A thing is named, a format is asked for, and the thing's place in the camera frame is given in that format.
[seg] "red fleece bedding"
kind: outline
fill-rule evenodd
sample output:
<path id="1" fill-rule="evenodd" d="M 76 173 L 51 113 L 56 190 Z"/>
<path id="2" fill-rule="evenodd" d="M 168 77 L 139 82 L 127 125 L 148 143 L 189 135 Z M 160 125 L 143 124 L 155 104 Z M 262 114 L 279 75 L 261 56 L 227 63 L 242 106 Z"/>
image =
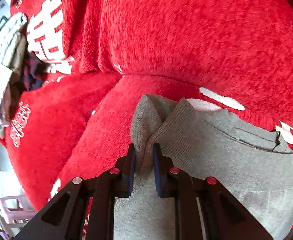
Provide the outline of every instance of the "red fleece bedding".
<path id="1" fill-rule="evenodd" d="M 247 122 L 293 127 L 286 0 L 12 0 L 17 11 L 30 21 L 28 49 L 72 73 L 24 93 L 6 129 L 11 162 L 36 209 L 54 182 L 53 193 L 126 154 L 144 93 L 226 107 L 199 92 L 205 87 L 241 103 L 244 111 L 226 108 Z"/>

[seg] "gray knit fabric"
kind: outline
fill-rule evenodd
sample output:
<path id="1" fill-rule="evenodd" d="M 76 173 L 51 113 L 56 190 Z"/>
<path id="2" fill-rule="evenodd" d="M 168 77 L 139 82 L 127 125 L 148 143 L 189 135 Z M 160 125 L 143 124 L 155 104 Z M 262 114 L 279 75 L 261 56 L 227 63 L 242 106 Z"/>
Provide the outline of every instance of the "gray knit fabric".
<path id="1" fill-rule="evenodd" d="M 136 174 L 131 198 L 117 199 L 115 239 L 175 238 L 174 200 L 157 197 L 152 145 L 190 176 L 216 177 L 269 231 L 285 238 L 293 224 L 293 151 L 277 132 L 240 120 L 226 110 L 196 111 L 144 95 L 134 114 L 131 139 Z"/>

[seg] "pink chair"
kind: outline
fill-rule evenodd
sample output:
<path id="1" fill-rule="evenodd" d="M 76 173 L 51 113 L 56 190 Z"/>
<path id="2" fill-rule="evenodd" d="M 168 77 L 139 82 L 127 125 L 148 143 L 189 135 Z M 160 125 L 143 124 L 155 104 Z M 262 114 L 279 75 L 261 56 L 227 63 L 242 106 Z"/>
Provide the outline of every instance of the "pink chair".
<path id="1" fill-rule="evenodd" d="M 8 208 L 5 203 L 6 200 L 17 200 L 17 208 Z M 13 223 L 13 220 L 30 220 L 36 215 L 34 209 L 29 209 L 30 204 L 26 200 L 25 195 L 20 196 L 10 196 L 0 198 L 1 201 L 1 213 L 6 223 Z"/>

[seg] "red plush fabric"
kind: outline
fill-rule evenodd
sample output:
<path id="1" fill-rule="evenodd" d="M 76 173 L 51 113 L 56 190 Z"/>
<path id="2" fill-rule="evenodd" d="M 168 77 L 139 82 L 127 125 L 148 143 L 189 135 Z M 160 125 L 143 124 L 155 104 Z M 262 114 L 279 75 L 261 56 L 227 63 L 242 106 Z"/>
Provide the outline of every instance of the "red plush fabric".
<path id="1" fill-rule="evenodd" d="M 22 95 L 31 110 L 24 137 L 16 148 L 8 128 L 6 144 L 37 209 L 57 178 L 65 185 L 97 176 L 126 154 L 143 93 L 202 98 L 205 87 L 243 104 L 237 114 L 247 122 L 293 127 L 293 10 L 285 0 L 12 0 L 17 11 L 30 19 L 29 50 L 39 58 L 61 72 L 104 72 Z M 126 75 L 116 87 L 119 76 L 105 74 L 114 70 Z"/>

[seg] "plaid cloth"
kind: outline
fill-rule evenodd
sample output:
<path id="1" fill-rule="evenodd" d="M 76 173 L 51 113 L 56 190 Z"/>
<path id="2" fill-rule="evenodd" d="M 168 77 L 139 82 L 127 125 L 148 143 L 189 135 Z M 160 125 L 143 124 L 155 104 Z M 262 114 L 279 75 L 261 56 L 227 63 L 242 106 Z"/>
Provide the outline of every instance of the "plaid cloth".
<path id="1" fill-rule="evenodd" d="M 40 88 L 43 85 L 41 75 L 45 65 L 34 52 L 26 52 L 24 57 L 22 81 L 28 91 Z"/>

